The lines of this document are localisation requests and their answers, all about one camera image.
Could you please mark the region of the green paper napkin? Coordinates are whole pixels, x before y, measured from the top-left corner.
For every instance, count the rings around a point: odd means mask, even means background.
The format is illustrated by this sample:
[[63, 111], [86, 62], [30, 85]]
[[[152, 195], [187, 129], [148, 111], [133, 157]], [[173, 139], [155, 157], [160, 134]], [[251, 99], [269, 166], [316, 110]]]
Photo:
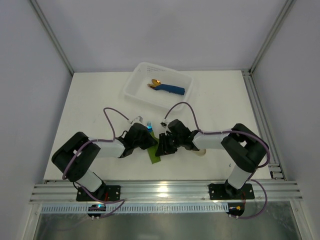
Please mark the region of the green paper napkin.
[[157, 149], [158, 149], [158, 146], [159, 146], [159, 139], [155, 137], [155, 133], [153, 131], [150, 133], [150, 135], [157, 142], [157, 144], [152, 146], [152, 147], [150, 147], [150, 148], [148, 148], [147, 152], [148, 152], [148, 156], [149, 156], [149, 159], [150, 159], [151, 163], [152, 164], [156, 164], [156, 163], [159, 163], [161, 161], [161, 157], [160, 156], [156, 156], [156, 152], [157, 152]]

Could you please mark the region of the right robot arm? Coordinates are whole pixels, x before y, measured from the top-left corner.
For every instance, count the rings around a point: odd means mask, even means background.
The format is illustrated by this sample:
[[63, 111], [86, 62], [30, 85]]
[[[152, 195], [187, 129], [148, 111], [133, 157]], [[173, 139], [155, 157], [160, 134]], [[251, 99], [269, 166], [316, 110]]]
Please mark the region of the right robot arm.
[[230, 130], [204, 132], [189, 130], [180, 120], [175, 119], [159, 135], [157, 157], [175, 154], [178, 148], [200, 152], [207, 149], [225, 150], [235, 166], [224, 183], [208, 185], [211, 200], [240, 200], [255, 198], [248, 180], [258, 168], [264, 167], [263, 158], [270, 158], [269, 146], [249, 128], [237, 123]]

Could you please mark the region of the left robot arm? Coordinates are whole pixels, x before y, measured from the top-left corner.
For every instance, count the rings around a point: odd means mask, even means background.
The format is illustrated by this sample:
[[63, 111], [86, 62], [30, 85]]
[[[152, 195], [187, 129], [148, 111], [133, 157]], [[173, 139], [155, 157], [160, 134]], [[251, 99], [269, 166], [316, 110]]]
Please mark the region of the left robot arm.
[[62, 172], [64, 180], [79, 185], [82, 196], [106, 202], [111, 200], [108, 187], [90, 170], [93, 161], [96, 158], [125, 158], [136, 148], [147, 150], [157, 143], [141, 123], [134, 123], [124, 136], [113, 140], [89, 138], [79, 131], [53, 154], [51, 162]]

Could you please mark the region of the iridescent blue fork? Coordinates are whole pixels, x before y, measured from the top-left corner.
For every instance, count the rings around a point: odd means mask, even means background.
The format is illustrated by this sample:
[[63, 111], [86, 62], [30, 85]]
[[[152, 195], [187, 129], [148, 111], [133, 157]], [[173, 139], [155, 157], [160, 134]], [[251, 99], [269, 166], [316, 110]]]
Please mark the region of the iridescent blue fork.
[[152, 123], [150, 121], [146, 122], [146, 127], [149, 133], [153, 132], [153, 126]]

